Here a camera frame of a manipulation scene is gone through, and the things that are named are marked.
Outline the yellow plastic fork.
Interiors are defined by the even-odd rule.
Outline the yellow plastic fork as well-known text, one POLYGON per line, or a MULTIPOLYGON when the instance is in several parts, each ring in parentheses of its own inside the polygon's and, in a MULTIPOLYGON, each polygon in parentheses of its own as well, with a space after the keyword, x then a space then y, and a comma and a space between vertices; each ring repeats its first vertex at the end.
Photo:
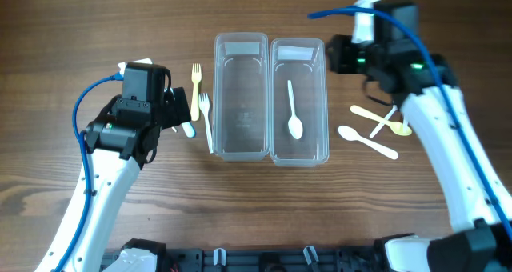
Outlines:
POLYGON ((192 65, 191 81, 193 83, 190 115, 192 121, 199 120, 199 85, 202 80, 202 67, 199 63, 192 65))

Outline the light blue plastic fork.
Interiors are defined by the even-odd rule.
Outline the light blue plastic fork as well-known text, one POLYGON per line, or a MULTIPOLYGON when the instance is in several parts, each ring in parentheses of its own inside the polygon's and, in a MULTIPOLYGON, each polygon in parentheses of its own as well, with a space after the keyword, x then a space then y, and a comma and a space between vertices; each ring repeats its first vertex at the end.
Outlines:
POLYGON ((183 131, 184 131, 185 135, 188 138, 194 138, 195 137, 196 132, 195 132, 195 129, 194 129, 194 127, 192 126, 192 124, 190 122, 182 123, 181 127, 183 128, 183 131))

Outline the yellow plastic spoon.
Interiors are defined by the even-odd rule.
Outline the yellow plastic spoon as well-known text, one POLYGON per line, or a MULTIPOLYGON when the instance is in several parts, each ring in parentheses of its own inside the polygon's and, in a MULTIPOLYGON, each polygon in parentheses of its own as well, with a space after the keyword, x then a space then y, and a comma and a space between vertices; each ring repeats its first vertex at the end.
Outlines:
POLYGON ((396 106, 392 106, 390 112, 384 117, 381 117, 357 105, 352 105, 350 107, 350 111, 358 116, 368 118, 378 123, 370 133, 370 138, 374 138, 384 126, 388 126, 390 130, 398 136, 412 135, 412 129, 408 126, 407 120, 403 119, 401 122, 394 122, 390 120, 393 114, 398 111, 396 106))

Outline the large white plastic spoon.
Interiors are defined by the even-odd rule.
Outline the large white plastic spoon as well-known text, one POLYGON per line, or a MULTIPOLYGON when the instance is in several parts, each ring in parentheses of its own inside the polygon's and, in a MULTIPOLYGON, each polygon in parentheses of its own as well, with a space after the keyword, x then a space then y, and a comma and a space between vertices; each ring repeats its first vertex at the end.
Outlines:
POLYGON ((395 150, 392 150, 389 147, 386 147, 384 145, 381 145, 379 143, 376 143, 372 140, 369 140, 368 138, 362 137, 355 129, 349 127, 349 126, 339 126, 338 127, 338 133, 339 135, 344 138, 347 141, 353 142, 360 142, 368 147, 376 150, 380 154, 392 159, 397 160, 398 159, 398 152, 395 150))

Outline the clear plastic container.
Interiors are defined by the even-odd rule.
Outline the clear plastic container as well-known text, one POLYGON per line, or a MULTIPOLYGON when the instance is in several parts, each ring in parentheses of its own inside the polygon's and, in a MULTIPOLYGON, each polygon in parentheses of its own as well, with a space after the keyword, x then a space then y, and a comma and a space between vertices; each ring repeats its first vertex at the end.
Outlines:
POLYGON ((215 39, 213 150, 226 162, 261 161, 269 152, 268 48, 259 32, 215 39))
POLYGON ((270 156, 276 166, 314 167, 330 155, 324 42, 318 38, 276 38, 270 48, 270 156), (294 91, 303 135, 288 128, 287 81, 294 91))

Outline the white spoon with round bowl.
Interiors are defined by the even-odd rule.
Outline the white spoon with round bowl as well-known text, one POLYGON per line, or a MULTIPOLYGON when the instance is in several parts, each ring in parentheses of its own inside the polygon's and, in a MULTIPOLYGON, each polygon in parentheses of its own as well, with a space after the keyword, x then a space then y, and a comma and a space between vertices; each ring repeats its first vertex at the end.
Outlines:
POLYGON ((299 140, 303 135, 303 125, 299 117, 296 115, 295 102, 294 102, 294 91, 292 81, 287 81, 287 91, 290 103, 290 119, 288 120, 288 128, 291 136, 299 140))

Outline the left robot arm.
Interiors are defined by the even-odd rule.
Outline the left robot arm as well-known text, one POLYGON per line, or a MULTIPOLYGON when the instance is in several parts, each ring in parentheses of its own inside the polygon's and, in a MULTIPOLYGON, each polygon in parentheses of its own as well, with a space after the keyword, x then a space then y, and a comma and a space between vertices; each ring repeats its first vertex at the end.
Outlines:
POLYGON ((122 82, 84 130, 75 129, 82 170, 39 271, 97 271, 115 219, 144 165, 156 155, 164 129, 190 120, 183 88, 148 58, 122 62, 108 81, 122 82))

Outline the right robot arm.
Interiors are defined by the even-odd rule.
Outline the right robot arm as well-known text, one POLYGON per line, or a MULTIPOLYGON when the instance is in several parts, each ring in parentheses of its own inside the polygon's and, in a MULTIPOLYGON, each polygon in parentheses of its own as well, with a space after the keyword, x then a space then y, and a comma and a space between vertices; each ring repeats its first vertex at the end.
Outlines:
POLYGON ((511 196, 467 115, 447 61, 418 36, 410 0, 358 0, 340 9, 354 32, 331 40, 330 68, 376 81, 421 141, 444 193, 452 235, 415 234, 374 243, 376 271, 508 271, 511 196))

